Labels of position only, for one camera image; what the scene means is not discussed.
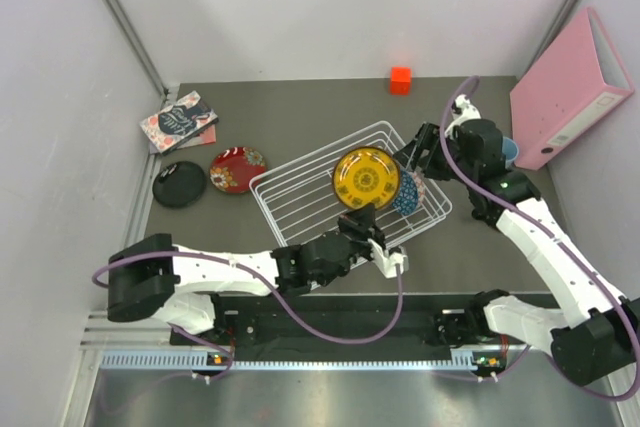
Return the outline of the blue white patterned bowl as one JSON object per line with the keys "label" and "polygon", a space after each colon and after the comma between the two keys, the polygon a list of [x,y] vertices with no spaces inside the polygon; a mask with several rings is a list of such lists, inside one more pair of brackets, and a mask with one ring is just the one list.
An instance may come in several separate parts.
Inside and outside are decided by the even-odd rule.
{"label": "blue white patterned bowl", "polygon": [[416,172],[403,170],[399,190],[392,201],[392,207],[402,216],[413,214],[425,195],[425,183]]}

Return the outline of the yellow patterned plate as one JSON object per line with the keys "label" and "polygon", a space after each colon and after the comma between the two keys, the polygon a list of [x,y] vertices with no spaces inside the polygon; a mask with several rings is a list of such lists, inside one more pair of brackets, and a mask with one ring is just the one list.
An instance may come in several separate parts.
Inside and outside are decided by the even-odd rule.
{"label": "yellow patterned plate", "polygon": [[377,210],[390,205],[401,182],[396,160],[374,146],[360,146],[345,153],[331,174],[331,186],[337,199],[355,210],[374,204]]}

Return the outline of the red floral plate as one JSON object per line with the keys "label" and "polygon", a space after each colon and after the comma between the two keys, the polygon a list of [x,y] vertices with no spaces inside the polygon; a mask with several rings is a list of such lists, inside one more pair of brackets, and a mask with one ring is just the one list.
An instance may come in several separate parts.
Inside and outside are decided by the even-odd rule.
{"label": "red floral plate", "polygon": [[218,190],[241,194],[250,189],[254,177],[266,171],[266,160],[259,151],[251,147],[232,147],[213,159],[209,178]]}

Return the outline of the black plate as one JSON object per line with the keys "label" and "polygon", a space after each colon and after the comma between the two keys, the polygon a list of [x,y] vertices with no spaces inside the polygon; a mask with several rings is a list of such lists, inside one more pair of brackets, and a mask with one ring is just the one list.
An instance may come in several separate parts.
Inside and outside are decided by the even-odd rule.
{"label": "black plate", "polygon": [[154,178],[152,194],[162,206],[172,209],[188,207],[205,192],[207,178],[194,162],[179,161],[163,168]]}

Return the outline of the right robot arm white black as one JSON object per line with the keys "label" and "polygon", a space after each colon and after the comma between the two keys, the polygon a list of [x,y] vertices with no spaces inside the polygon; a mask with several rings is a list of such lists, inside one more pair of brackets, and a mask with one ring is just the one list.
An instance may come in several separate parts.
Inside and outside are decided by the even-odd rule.
{"label": "right robot arm white black", "polygon": [[639,363],[639,302],[589,264],[559,227],[540,191],[506,165],[503,134],[486,119],[462,121],[448,133],[425,123],[394,153],[398,163],[432,180],[463,183],[472,216],[508,238],[558,307],[528,304],[502,290],[477,295],[467,331],[487,343],[499,334],[544,352],[578,386]]}

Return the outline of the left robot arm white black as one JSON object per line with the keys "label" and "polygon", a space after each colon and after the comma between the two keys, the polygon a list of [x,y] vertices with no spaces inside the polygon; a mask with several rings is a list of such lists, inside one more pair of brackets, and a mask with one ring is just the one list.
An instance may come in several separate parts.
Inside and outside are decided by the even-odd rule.
{"label": "left robot arm white black", "polygon": [[335,229],[310,241],[250,254],[198,251],[153,234],[109,258],[107,317],[155,318],[212,344],[227,329],[214,295],[304,295],[346,276],[362,259],[386,277],[402,267],[386,248],[372,205],[341,215]]}

